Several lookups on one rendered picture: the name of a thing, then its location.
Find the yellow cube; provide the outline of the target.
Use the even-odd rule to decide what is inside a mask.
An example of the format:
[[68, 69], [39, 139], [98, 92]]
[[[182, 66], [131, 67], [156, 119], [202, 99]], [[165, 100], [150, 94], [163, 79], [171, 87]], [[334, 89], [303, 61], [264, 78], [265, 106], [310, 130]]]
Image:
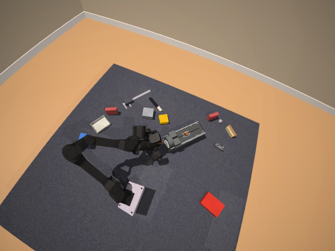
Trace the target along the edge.
[[165, 114], [165, 115], [159, 115], [159, 121], [160, 121], [160, 124], [167, 124], [167, 123], [169, 123], [167, 114]]

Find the blue cube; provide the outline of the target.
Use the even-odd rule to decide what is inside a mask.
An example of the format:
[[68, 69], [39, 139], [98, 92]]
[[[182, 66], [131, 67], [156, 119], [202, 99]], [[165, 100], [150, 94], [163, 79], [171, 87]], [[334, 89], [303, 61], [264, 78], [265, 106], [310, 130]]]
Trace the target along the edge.
[[80, 133], [79, 139], [83, 138], [85, 135], [87, 135], [87, 133]]

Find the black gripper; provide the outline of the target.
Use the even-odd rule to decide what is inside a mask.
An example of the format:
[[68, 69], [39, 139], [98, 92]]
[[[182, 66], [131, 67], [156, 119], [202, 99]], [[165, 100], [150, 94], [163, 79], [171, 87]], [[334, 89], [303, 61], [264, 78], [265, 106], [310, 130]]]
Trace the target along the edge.
[[[157, 145], [154, 145], [154, 146], [151, 146], [150, 144], [149, 144], [149, 139], [147, 138], [147, 136], [149, 136], [149, 134], [151, 134], [151, 130], [150, 129], [146, 129], [146, 134], [145, 134], [145, 138], [143, 138], [145, 141], [146, 141], [146, 143], [147, 143], [147, 148], [145, 149], [145, 150], [147, 150], [147, 151], [149, 151], [149, 150], [151, 150], [152, 151], [152, 155], [151, 155], [151, 157], [152, 157], [152, 159], [154, 160], [154, 161], [157, 161], [157, 160], [159, 160], [160, 158], [162, 158], [163, 157], [163, 154], [162, 154], [162, 152], [160, 151], [160, 150], [158, 150], [160, 147], [160, 145], [161, 144], [157, 144]], [[144, 151], [145, 151], [144, 150]], [[158, 151], [157, 151], [158, 150]], [[143, 151], [143, 152], [144, 152]]]

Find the red rectangular block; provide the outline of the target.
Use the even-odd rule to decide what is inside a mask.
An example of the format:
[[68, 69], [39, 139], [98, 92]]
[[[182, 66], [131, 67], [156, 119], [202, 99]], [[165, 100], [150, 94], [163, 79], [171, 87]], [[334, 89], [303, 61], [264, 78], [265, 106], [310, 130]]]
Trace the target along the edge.
[[111, 114], [118, 114], [118, 109], [117, 107], [112, 107], [112, 108], [105, 108], [105, 111], [108, 115]]
[[217, 198], [215, 198], [210, 192], [206, 192], [203, 196], [200, 204], [206, 208], [215, 217], [218, 217], [223, 210], [224, 206]]
[[207, 121], [209, 121], [209, 120], [217, 118], [218, 115], [219, 115], [218, 112], [215, 112], [215, 113], [209, 114], [206, 119]]

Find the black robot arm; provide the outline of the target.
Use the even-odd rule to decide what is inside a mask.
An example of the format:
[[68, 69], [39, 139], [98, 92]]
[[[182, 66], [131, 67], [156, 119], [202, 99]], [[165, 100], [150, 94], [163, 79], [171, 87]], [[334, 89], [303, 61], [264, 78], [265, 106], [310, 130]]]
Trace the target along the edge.
[[[121, 183], [119, 183], [112, 176], [110, 178], [103, 175], [97, 170], [92, 164], [89, 163], [83, 156], [82, 152], [86, 150], [90, 145], [115, 147], [120, 150], [127, 152], [133, 152], [133, 154], [139, 155], [139, 151], [144, 151], [147, 148], [145, 140], [146, 126], [132, 126], [132, 135], [125, 140], [112, 140], [108, 138], [101, 138], [92, 135], [85, 135], [83, 138], [68, 144], [62, 148], [62, 154], [64, 158], [83, 168], [87, 173], [98, 180], [104, 188], [109, 192], [109, 196], [113, 198], [116, 203], [123, 203], [130, 206], [134, 193], [128, 189], [122, 189]], [[154, 146], [161, 142], [161, 137], [156, 130], [151, 131], [151, 135], [147, 136], [149, 144]]]

